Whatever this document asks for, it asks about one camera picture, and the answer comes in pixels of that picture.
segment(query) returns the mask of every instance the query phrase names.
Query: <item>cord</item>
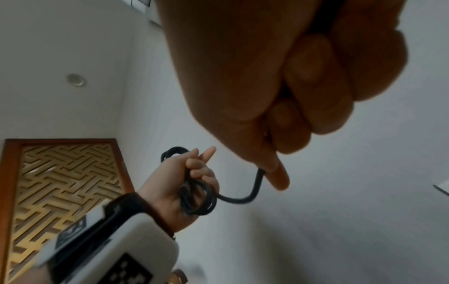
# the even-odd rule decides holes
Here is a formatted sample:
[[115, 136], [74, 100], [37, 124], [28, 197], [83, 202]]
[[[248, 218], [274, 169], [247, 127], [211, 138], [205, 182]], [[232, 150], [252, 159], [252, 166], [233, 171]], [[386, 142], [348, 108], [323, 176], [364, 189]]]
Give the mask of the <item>cord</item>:
[[[170, 158], [171, 156], [173, 156], [175, 154], [184, 154], [187, 152], [188, 152], [188, 150], [186, 148], [173, 147], [170, 150], [168, 150], [167, 152], [164, 152], [162, 154], [162, 156], [160, 158], [160, 162], [162, 163], [163, 161], [165, 161], [166, 159]], [[250, 203], [259, 194], [264, 174], [265, 174], [265, 171], [263, 169], [260, 168], [257, 170], [253, 190], [251, 191], [250, 195], [248, 195], [245, 198], [230, 198], [230, 197], [223, 196], [219, 193], [216, 193], [209, 184], [203, 182], [202, 180], [193, 179], [190, 176], [190, 170], [186, 169], [185, 182], [180, 186], [180, 190], [179, 190], [182, 211], [184, 211], [186, 214], [189, 214], [189, 215], [198, 215], [198, 216], [207, 215], [215, 209], [215, 206], [217, 205], [217, 199], [220, 199], [222, 201], [225, 201], [225, 202], [231, 203], [231, 204]], [[206, 197], [205, 197], [203, 203], [200, 204], [199, 206], [196, 205], [195, 199], [192, 194], [191, 189], [194, 189], [194, 188], [200, 188], [206, 194]]]

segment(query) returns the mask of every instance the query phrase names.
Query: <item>gold lattice screen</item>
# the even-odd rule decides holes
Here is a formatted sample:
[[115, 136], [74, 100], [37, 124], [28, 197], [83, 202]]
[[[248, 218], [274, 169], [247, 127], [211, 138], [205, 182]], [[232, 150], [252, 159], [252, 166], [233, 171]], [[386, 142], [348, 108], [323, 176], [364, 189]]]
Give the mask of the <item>gold lattice screen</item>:
[[124, 193], [110, 144], [25, 146], [16, 187], [5, 283], [42, 245], [103, 199]]

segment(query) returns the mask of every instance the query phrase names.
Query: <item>recessed light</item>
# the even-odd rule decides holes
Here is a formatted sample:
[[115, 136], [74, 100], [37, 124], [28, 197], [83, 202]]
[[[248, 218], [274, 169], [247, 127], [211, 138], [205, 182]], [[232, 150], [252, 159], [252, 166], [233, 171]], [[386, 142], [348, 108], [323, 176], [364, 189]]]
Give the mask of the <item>recessed light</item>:
[[85, 85], [87, 85], [87, 80], [86, 78], [84, 78], [83, 76], [79, 75], [79, 74], [68, 74], [66, 76], [67, 78], [67, 83], [69, 83], [70, 85], [74, 86], [74, 87], [84, 87]]

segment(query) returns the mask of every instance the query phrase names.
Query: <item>human hand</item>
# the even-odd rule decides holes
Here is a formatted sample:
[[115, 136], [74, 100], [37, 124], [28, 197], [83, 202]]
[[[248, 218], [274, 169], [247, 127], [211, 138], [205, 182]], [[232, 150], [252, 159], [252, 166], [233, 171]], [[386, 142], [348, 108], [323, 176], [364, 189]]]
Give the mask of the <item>human hand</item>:
[[[138, 190], [138, 194], [160, 214], [173, 232], [188, 227], [198, 219], [198, 216], [187, 215], [181, 210], [179, 187], [185, 181], [186, 168], [191, 170], [192, 178], [203, 180], [219, 192], [220, 185], [215, 174], [206, 166], [216, 150], [210, 147], [199, 155], [198, 149], [194, 149], [166, 159]], [[200, 205], [204, 192], [201, 189], [194, 190], [193, 196], [196, 204]]]
[[285, 189], [277, 152], [337, 130], [354, 101], [383, 92], [402, 71], [404, 2], [346, 0], [325, 35], [307, 33], [321, 0], [163, 0], [158, 9], [193, 116]]

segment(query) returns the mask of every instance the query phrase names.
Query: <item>wooden frame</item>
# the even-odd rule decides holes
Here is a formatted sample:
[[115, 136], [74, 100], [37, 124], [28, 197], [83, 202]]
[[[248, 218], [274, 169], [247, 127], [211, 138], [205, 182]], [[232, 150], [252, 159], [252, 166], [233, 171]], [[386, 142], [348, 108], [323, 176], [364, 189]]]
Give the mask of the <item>wooden frame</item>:
[[64, 144], [110, 144], [117, 161], [118, 171], [122, 177], [123, 189], [126, 193], [134, 192], [134, 187], [123, 161], [122, 152], [115, 139], [6, 139], [0, 163], [0, 283], [3, 283], [5, 279], [11, 216], [14, 210], [15, 190], [19, 178], [22, 148], [33, 145]]

